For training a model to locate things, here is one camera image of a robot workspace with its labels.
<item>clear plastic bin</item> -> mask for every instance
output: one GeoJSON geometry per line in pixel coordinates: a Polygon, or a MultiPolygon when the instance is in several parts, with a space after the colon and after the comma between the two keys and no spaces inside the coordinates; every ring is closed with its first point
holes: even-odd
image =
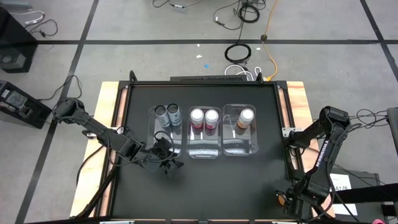
{"type": "Polygon", "coordinates": [[[226,156],[250,156],[259,150],[256,131],[256,108],[252,105],[225,105],[223,108],[223,152],[226,156]],[[246,129],[236,124],[244,109],[254,112],[246,129]]]}
{"type": "MultiPolygon", "coordinates": [[[[148,139],[147,139],[146,149],[150,149],[154,146],[154,144],[156,142],[156,139],[155,139],[156,132],[165,131],[173,139],[174,153],[176,153],[178,156],[180,156],[181,148],[182,148],[182,143],[181,143],[182,142],[181,141],[182,140],[182,122],[178,126],[173,126],[170,123],[169,127],[163,128],[162,125],[160,125],[160,122],[156,117],[155,108],[156,108],[156,106],[149,109],[149,128],[148,128],[148,139]]],[[[166,140],[170,141],[170,138],[167,135],[165,135],[164,133],[159,133],[156,135],[156,137],[157,138],[164,137],[166,140]]]]}
{"type": "Polygon", "coordinates": [[[210,106],[193,106],[188,111],[187,153],[194,159],[216,159],[221,154],[221,109],[210,106]],[[194,128],[191,123],[191,112],[199,108],[206,114],[208,110],[218,113],[218,124],[215,129],[206,128],[203,118],[202,128],[194,128]]]}

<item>gray floor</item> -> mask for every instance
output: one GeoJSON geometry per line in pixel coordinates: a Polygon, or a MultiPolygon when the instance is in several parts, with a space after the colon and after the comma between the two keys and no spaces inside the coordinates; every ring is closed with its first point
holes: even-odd
{"type": "MultiPolygon", "coordinates": [[[[55,19],[59,33],[49,39],[78,40],[93,0],[32,1],[34,10],[55,19]]],[[[88,40],[236,39],[213,23],[213,12],[233,1],[210,1],[187,9],[185,14],[168,5],[155,9],[150,0],[99,0],[88,40]]],[[[173,0],[189,4],[196,0],[173,0]]],[[[398,39],[397,1],[367,0],[385,39],[398,39]]],[[[273,0],[261,11],[260,21],[245,24],[243,39],[258,39],[264,32],[273,0]]],[[[232,9],[218,14],[227,26],[239,24],[232,9]]],[[[280,0],[269,28],[271,39],[376,40],[359,0],[280,0]]],[[[75,75],[83,85],[82,100],[94,113],[102,81],[127,80],[134,70],[139,80],[168,80],[171,76],[222,75],[229,65],[224,44],[184,45],[86,45],[75,75]]],[[[398,82],[379,44],[374,45],[269,45],[279,72],[275,80],[303,81],[312,116],[332,105],[350,114],[361,108],[373,111],[398,105],[398,82]]],[[[77,45],[40,45],[29,73],[7,74],[13,82],[37,98],[49,97],[68,74],[77,45]]],[[[250,70],[260,66],[265,75],[274,67],[261,45],[251,45],[250,70]]],[[[398,45],[389,45],[398,57],[398,45]]],[[[242,52],[232,52],[239,57],[242,52]]],[[[78,94],[76,83],[69,96],[78,94]]],[[[45,102],[53,106],[56,100],[45,102]]],[[[0,223],[14,223],[49,126],[36,130],[0,121],[0,223]]],[[[68,218],[75,193],[75,177],[87,140],[74,125],[58,126],[26,222],[68,218]]],[[[357,130],[341,148],[337,163],[347,169],[380,174],[384,182],[397,182],[398,157],[388,126],[357,130]]]]}

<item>black tabletop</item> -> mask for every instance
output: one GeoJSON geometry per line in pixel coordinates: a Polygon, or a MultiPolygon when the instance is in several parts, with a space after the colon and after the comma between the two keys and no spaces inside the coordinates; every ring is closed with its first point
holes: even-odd
{"type": "Polygon", "coordinates": [[[285,180],[281,113],[275,85],[263,86],[135,86],[129,96],[125,125],[140,141],[147,140],[148,111],[176,103],[182,110],[186,142],[188,109],[192,106],[249,104],[256,107],[259,152],[249,157],[192,159],[173,178],[138,166],[119,170],[112,212],[114,217],[143,219],[280,219],[275,196],[285,180]]]}

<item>wooden platform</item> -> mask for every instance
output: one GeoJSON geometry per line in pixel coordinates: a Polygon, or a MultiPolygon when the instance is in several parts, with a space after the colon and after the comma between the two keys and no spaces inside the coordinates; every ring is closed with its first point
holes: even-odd
{"type": "MultiPolygon", "coordinates": [[[[295,126],[296,128],[305,129],[306,127],[312,124],[312,117],[311,117],[310,108],[308,106],[307,96],[305,94],[304,84],[302,82],[287,82],[287,85],[288,85],[290,104],[292,107],[295,126]]],[[[119,82],[103,82],[98,97],[94,118],[108,127],[111,127],[112,116],[116,104],[116,96],[118,94],[118,86],[119,82]]],[[[124,89],[122,91],[118,117],[116,120],[117,127],[121,126],[126,94],[127,94],[127,89],[124,89]]],[[[279,94],[282,105],[282,112],[284,115],[285,126],[289,127],[290,124],[289,120],[287,119],[287,110],[283,96],[283,91],[280,90],[279,94]]],[[[91,153],[97,150],[97,148],[99,148],[100,146],[101,144],[98,143],[96,139],[88,140],[85,152],[85,159],[91,153]]],[[[318,143],[316,142],[316,140],[313,140],[310,147],[313,149],[318,149],[318,143]]],[[[302,159],[305,171],[308,171],[313,167],[317,159],[317,156],[318,154],[312,150],[306,150],[304,152],[304,154],[302,155],[302,159]]],[[[94,196],[100,184],[100,178],[104,165],[104,160],[105,160],[105,148],[100,150],[100,152],[97,153],[97,155],[93,156],[86,163],[84,168],[82,168],[70,216],[74,216],[80,213],[84,209],[86,204],[94,196]]],[[[109,187],[103,196],[103,203],[100,212],[101,216],[106,215],[106,206],[108,204],[108,200],[109,200],[109,187]]],[[[323,208],[326,208],[329,205],[329,203],[330,203],[330,197],[328,197],[325,203],[323,204],[323,208]]],[[[328,214],[333,217],[335,216],[333,207],[329,209],[328,214]]]]}

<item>electronic device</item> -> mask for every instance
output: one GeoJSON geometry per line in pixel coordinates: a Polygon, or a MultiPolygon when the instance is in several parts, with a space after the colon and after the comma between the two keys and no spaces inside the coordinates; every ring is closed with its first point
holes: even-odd
{"type": "Polygon", "coordinates": [[[51,109],[13,84],[0,80],[0,120],[43,128],[51,109]]]}
{"type": "Polygon", "coordinates": [[[37,46],[36,39],[0,7],[0,68],[7,73],[28,72],[37,46]]]}

